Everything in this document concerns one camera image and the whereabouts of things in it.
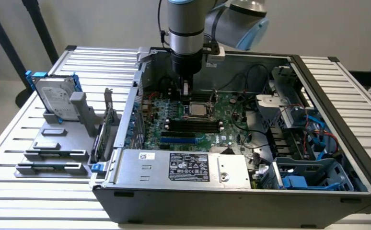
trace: power supply label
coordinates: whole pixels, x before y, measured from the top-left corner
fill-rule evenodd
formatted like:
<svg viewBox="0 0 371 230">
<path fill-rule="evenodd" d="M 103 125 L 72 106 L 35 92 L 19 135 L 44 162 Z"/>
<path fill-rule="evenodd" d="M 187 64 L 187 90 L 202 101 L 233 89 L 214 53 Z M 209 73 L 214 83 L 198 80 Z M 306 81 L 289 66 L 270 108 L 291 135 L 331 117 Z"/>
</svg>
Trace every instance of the power supply label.
<svg viewBox="0 0 371 230">
<path fill-rule="evenodd" d="M 168 179 L 210 182 L 209 155 L 171 153 Z"/>
</svg>

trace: sticker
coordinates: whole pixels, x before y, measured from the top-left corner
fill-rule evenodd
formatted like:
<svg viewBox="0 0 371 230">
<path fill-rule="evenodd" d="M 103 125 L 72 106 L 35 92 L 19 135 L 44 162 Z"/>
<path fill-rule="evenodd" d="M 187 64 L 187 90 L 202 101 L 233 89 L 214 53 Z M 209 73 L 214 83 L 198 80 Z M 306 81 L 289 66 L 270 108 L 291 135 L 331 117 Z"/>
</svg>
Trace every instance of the sticker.
<svg viewBox="0 0 371 230">
<path fill-rule="evenodd" d="M 71 103 L 68 92 L 62 88 L 54 87 L 43 87 L 42 91 L 54 114 L 63 120 L 78 120 L 78 113 Z"/>
<path fill-rule="evenodd" d="M 139 154 L 139 160 L 154 160 L 155 159 L 155 153 L 154 152 L 142 152 Z"/>
<path fill-rule="evenodd" d="M 168 179 L 210 182 L 209 155 L 171 153 Z"/>
<path fill-rule="evenodd" d="M 213 67 L 213 68 L 217 68 L 217 63 L 210 63 L 210 62 L 207 62 L 207 65 L 206 65 L 207 67 Z"/>
</svg>

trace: robotic arm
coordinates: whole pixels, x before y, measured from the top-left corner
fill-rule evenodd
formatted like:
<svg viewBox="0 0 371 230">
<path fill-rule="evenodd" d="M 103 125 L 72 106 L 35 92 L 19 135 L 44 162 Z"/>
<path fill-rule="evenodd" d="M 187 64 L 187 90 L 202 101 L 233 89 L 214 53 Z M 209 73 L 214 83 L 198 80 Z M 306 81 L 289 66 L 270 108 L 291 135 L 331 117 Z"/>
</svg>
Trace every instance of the robotic arm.
<svg viewBox="0 0 371 230">
<path fill-rule="evenodd" d="M 193 75 L 202 69 L 205 34 L 241 50 L 259 43 L 269 26 L 265 0 L 168 0 L 172 70 L 182 95 L 193 91 Z"/>
</svg>

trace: metal slotted table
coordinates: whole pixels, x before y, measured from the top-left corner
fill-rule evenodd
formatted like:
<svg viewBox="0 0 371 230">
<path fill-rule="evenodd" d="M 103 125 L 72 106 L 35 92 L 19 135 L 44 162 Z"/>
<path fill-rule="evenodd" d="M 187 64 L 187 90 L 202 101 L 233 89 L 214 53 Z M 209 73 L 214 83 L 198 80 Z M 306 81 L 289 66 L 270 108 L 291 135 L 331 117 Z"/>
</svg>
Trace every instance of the metal slotted table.
<svg viewBox="0 0 371 230">
<path fill-rule="evenodd" d="M 139 69 L 136 53 L 138 50 L 78 47 L 64 52 L 51 73 L 76 72 L 88 105 L 100 114 L 104 88 L 112 88 L 114 108 L 123 113 Z M 303 60 L 371 156 L 371 96 L 341 63 L 325 57 L 303 57 Z M 0 136 L 0 229 L 191 229 L 190 226 L 131 226 L 111 222 L 90 189 L 90 179 L 14 176 L 23 151 L 30 148 L 44 123 L 43 112 L 34 93 Z M 350 215 L 326 229 L 371 230 L 371 215 Z"/>
</svg>

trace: blue drive bracket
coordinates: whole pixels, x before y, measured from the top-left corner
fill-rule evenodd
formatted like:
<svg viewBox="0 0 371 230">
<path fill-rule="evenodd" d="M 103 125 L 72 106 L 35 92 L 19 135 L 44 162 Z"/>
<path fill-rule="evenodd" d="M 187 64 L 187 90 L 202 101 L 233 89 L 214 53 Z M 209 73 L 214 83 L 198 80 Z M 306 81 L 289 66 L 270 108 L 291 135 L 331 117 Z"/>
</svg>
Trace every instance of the blue drive bracket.
<svg viewBox="0 0 371 230">
<path fill-rule="evenodd" d="M 35 86 L 35 83 L 34 83 L 34 78 L 46 78 L 47 77 L 47 72 L 36 72 L 36 73 L 32 74 L 32 71 L 28 70 L 26 72 L 26 76 L 27 76 L 27 81 L 31 85 L 31 88 L 34 90 L 36 90 L 36 86 Z"/>
<path fill-rule="evenodd" d="M 72 74 L 72 78 L 74 78 L 74 82 L 75 82 L 75 88 L 78 92 L 83 92 L 82 90 L 82 85 L 80 85 L 80 81 L 79 81 L 79 76 L 76 75 L 76 73 L 74 72 Z"/>
<path fill-rule="evenodd" d="M 329 186 L 309 186 L 306 178 L 303 176 L 286 176 L 283 179 L 283 186 L 286 189 L 294 190 L 321 190 L 335 191 L 339 189 L 341 183 L 333 183 Z"/>
</svg>

